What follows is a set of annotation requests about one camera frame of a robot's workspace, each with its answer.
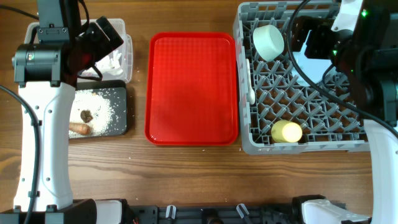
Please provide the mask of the light blue plate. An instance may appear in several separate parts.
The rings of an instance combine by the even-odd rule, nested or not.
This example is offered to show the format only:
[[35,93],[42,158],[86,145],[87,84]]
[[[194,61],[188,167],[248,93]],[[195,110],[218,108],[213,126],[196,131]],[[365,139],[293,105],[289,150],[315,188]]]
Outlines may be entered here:
[[[309,40],[311,31],[308,33],[307,38],[305,39],[304,45],[301,48],[299,52],[292,52],[295,59],[296,63],[300,67],[300,69],[303,71],[303,73],[306,74],[309,79],[311,79],[312,82],[314,83],[319,83],[322,80],[322,76],[324,72],[329,68],[329,66],[332,65],[330,60],[327,59],[312,59],[312,58],[307,58],[305,56],[305,50],[307,49],[307,41]],[[335,67],[332,67],[331,70],[327,73],[325,77],[325,82],[329,81],[332,79],[338,72],[336,71]],[[297,83],[301,86],[310,86],[296,71],[296,69],[293,67],[292,69],[292,75],[298,76]]]

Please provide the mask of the white tissue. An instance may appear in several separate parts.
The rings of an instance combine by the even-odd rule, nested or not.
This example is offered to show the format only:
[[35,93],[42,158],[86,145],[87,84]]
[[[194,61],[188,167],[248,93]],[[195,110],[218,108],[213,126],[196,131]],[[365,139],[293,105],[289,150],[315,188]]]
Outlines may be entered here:
[[111,56],[107,55],[99,62],[96,62],[96,68],[101,73],[109,73],[113,76],[120,75],[123,72],[121,62],[119,61],[121,56],[122,53],[119,50],[115,50],[111,53]]

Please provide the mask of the green bowl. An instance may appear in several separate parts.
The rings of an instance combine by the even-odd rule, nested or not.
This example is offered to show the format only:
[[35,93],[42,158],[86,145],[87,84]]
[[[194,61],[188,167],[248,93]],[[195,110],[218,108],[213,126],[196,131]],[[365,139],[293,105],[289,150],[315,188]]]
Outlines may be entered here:
[[284,51],[283,36],[273,25],[255,28],[253,42],[257,53],[267,62],[273,61]]

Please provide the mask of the dark food scrap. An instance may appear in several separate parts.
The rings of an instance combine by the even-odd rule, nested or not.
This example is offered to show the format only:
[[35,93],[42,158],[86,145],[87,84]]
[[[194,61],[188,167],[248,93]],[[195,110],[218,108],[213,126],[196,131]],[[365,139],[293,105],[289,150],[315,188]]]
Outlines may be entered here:
[[80,118],[84,123],[89,123],[93,119],[93,116],[90,110],[82,110],[80,113]]

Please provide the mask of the white plastic spoon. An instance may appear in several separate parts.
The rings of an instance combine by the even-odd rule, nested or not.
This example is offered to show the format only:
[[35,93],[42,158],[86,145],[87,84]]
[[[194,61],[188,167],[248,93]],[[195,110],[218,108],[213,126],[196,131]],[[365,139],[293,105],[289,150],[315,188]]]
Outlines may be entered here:
[[253,105],[256,102],[256,96],[255,96],[255,91],[252,87],[252,83],[251,83],[251,68],[250,68],[250,61],[247,58],[246,59],[246,73],[247,73],[247,77],[248,77],[248,102],[250,105]]

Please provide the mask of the brown carrot piece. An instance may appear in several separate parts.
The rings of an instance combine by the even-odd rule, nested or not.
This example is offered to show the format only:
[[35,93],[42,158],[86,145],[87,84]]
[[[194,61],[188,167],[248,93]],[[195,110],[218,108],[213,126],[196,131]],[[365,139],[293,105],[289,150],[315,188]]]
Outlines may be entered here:
[[69,130],[84,136],[91,133],[90,127],[81,123],[69,123]]

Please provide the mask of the yellow plastic cup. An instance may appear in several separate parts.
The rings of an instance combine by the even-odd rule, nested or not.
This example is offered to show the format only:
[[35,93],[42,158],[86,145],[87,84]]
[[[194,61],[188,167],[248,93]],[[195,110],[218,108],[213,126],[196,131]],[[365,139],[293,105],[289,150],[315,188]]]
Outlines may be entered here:
[[271,136],[277,143],[298,142],[302,138],[302,128],[295,122],[280,120],[274,123]]

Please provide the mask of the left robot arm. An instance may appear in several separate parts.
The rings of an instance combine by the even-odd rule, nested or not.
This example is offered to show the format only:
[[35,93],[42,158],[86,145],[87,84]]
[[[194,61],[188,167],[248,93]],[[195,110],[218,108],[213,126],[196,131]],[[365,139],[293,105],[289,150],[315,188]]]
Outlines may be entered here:
[[22,105],[21,174],[2,223],[130,223],[124,199],[73,197],[68,173],[70,113],[81,73],[123,44],[107,18],[82,22],[83,1],[39,1],[39,25],[12,59]]

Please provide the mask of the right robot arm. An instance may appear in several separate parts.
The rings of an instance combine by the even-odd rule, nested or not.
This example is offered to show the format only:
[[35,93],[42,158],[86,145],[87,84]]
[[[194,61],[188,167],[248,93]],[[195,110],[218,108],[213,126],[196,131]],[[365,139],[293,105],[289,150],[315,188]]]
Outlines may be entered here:
[[371,223],[397,223],[397,1],[362,1],[354,18],[344,19],[341,4],[335,22],[353,30],[321,43],[321,57],[349,80],[350,105],[329,94],[299,70],[299,75],[329,100],[358,113],[364,122],[371,151],[373,216]]

